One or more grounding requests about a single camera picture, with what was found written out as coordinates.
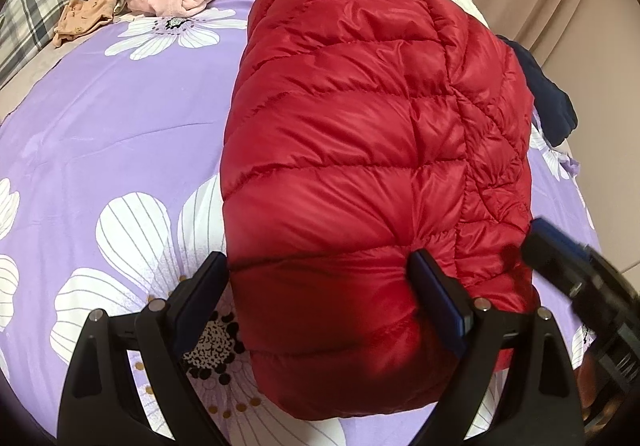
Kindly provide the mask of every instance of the beige wall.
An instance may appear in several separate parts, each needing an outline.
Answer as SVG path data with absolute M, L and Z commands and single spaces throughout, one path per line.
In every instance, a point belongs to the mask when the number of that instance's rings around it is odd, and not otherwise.
M 626 268 L 640 259 L 640 4 L 582 0 L 544 70 L 572 98 L 578 182 L 604 254 Z M 640 288 L 640 268 L 630 278 Z

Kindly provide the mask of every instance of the red puffer jacket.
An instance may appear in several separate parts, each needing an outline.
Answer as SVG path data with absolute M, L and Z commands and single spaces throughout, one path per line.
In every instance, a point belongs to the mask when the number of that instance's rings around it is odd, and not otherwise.
M 500 309 L 534 302 L 508 251 L 530 221 L 518 61 L 450 0 L 257 0 L 248 35 L 221 177 L 258 387 L 310 420 L 433 402 L 456 362 L 410 252 Z

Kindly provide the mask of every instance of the plaid fabric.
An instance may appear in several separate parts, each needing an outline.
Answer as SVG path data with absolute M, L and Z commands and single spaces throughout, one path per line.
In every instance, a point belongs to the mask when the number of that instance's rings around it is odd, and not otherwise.
M 68 1 L 7 1 L 0 13 L 0 88 L 52 40 Z

